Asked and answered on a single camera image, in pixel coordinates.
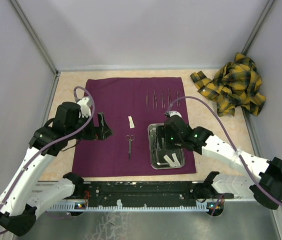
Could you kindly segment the steel instrument tray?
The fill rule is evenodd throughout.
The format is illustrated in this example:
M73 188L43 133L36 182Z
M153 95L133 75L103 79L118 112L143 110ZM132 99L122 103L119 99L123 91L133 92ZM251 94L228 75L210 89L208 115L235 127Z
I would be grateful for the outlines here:
M163 123L153 123L148 126L148 139L150 160L152 168L156 170L178 169L185 165L184 152L180 148L169 149L167 147L167 138L164 134ZM164 160L164 155L168 155L172 161L172 154L175 153L180 162L180 166L170 167Z

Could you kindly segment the surgical scissors steel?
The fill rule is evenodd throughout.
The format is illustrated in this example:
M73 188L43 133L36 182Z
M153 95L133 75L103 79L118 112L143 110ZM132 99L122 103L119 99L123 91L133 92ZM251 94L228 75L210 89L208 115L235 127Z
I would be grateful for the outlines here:
M128 141L128 159L131 159L132 142L135 140L134 135L127 135L126 140Z

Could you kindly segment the white packaged instrument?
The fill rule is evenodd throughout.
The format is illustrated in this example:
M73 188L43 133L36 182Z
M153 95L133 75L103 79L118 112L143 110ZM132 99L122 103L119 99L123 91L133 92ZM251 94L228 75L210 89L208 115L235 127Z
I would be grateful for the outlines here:
M130 129L135 128L135 124L134 124L132 116L128 116L128 120L129 120L129 127L130 127Z

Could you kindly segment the purple cloth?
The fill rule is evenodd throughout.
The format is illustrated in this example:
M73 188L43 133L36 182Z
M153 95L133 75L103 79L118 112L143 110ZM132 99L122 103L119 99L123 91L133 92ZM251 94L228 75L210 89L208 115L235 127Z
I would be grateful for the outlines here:
M152 168L147 128L162 123L166 108L185 94L180 77L89 79L86 89L91 93L96 111L102 112L113 135L106 140L81 141L75 148L72 172L82 178L179 175L196 173L193 152L185 151L185 165L177 169ZM153 90L157 109L153 109ZM135 128L130 129L128 116ZM134 135L131 159L128 159L127 135Z

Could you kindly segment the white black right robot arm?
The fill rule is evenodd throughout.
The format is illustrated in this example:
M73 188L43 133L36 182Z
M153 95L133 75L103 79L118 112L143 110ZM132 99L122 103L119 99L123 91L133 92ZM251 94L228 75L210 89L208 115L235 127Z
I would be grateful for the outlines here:
M165 148L196 152L246 173L252 181L249 189L258 203L272 210L282 207L282 159L258 157L240 150L231 139L223 141L204 127L191 128L176 111L167 112L166 117L162 126Z

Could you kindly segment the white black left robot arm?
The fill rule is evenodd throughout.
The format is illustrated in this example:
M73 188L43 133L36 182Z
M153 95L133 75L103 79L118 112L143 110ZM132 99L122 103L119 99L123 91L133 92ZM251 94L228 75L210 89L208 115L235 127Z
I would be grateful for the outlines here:
M89 97L63 102L55 117L35 131L20 167L0 195L0 226L5 232L21 237L55 203L84 195L83 178L69 172L53 186L30 196L45 169L70 140L102 141L112 135L103 113L97 114L98 126L94 126L93 115L94 101Z

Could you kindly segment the white packaged blade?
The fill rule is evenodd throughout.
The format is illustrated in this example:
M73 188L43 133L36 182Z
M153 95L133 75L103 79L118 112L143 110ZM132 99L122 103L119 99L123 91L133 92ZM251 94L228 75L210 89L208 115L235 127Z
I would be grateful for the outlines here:
M180 162L177 158L177 155L175 153L172 154L172 157L173 157L173 160L174 160L174 163L175 163L175 166L176 167L179 167L180 166Z
M175 162L172 161L168 155L164 155L163 158L164 158L164 160L168 163L168 165L169 165L170 167L173 168L173 167L176 166L176 165L175 165Z

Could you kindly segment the yellow plaid shirt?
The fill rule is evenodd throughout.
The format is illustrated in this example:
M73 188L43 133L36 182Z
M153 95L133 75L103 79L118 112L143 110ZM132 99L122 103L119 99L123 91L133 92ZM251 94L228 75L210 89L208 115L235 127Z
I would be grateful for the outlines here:
M234 116L236 107L258 116L266 102L266 97L260 94L263 82L255 62L239 52L213 78L202 71L192 73L190 78L202 96L217 103L220 117Z

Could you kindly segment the aluminium frame rail front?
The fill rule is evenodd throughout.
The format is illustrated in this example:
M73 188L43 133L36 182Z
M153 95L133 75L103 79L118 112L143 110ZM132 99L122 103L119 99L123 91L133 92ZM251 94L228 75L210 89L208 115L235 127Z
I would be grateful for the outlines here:
M212 212L211 199L233 199L233 190L217 190L211 181L150 181L84 183L83 179L62 178L54 185L29 197L31 189L14 191L5 201L6 216L38 218L47 210L84 211L163 211Z

